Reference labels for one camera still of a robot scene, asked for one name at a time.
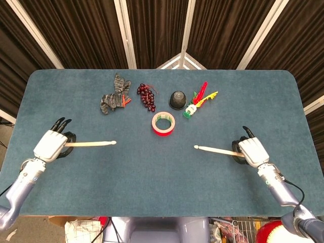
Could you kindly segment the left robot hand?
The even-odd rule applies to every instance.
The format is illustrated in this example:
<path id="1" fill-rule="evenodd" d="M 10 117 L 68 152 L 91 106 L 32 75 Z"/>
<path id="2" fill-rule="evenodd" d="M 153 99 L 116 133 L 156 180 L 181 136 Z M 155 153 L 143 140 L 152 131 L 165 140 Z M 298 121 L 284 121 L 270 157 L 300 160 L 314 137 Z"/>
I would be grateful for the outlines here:
<path id="1" fill-rule="evenodd" d="M 71 119 L 61 117 L 45 132 L 33 150 L 35 158 L 51 163 L 58 158 L 67 157 L 73 151 L 71 146 L 63 149 L 66 143 L 76 142 L 76 134 L 71 131 L 63 132 L 70 122 Z"/>

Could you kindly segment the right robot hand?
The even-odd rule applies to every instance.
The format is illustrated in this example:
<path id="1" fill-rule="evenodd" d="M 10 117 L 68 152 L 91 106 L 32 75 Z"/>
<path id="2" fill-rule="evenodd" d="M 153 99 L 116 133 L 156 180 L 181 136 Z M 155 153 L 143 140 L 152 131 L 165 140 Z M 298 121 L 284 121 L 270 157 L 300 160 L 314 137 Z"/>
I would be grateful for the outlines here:
<path id="1" fill-rule="evenodd" d="M 253 168 L 268 163 L 269 154 L 260 140 L 248 127 L 243 126 L 242 128 L 246 131 L 248 137 L 242 136 L 239 140 L 232 141 L 231 147 L 234 152 L 242 153 L 244 159 L 240 159 L 238 155 L 233 155 L 232 158 L 240 165 L 249 165 Z"/>

